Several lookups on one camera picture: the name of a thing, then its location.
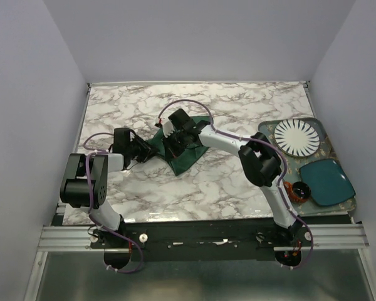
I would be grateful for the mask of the dark green cloth napkin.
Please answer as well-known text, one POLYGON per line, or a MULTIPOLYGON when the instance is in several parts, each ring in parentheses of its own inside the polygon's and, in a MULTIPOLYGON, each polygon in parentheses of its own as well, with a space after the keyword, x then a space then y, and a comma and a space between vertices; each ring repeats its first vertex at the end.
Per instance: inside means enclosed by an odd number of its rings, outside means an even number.
POLYGON ((188 171, 209 149, 208 147, 191 144, 184 149, 180 156, 174 157, 169 151, 165 150, 162 139, 164 134, 162 131, 160 119, 156 119, 159 123, 155 124, 159 130, 147 142, 157 149, 156 157, 165 161, 175 176, 179 176, 188 171))

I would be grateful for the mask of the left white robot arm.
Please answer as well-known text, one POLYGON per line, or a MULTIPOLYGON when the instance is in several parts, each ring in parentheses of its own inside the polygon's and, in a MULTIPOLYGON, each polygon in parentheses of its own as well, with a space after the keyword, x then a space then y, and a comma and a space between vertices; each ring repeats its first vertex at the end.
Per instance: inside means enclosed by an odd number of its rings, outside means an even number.
POLYGON ((82 209, 97 226, 99 237, 110 246, 121 247, 127 237, 124 218, 107 201, 108 175, 126 171, 135 161, 144 163, 155 157, 158 148, 128 128, 116 128, 109 149, 90 149, 89 154, 72 153, 68 157, 60 187, 60 199, 72 208, 82 209))

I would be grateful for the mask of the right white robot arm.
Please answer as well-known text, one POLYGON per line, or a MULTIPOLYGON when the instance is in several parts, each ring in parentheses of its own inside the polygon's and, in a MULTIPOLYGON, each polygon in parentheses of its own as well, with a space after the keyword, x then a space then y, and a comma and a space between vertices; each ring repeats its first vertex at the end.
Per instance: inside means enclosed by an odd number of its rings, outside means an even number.
POLYGON ((178 109, 167 120, 158 119, 156 126, 163 131, 165 152, 177 158, 189 146, 210 147, 239 158, 246 179, 259 187, 273 213, 276 239, 285 246, 298 239, 302 227, 300 217, 293 208, 283 184, 281 165, 286 165, 277 148, 261 133, 242 137, 223 132, 214 127, 213 121, 195 122, 187 113, 178 109))

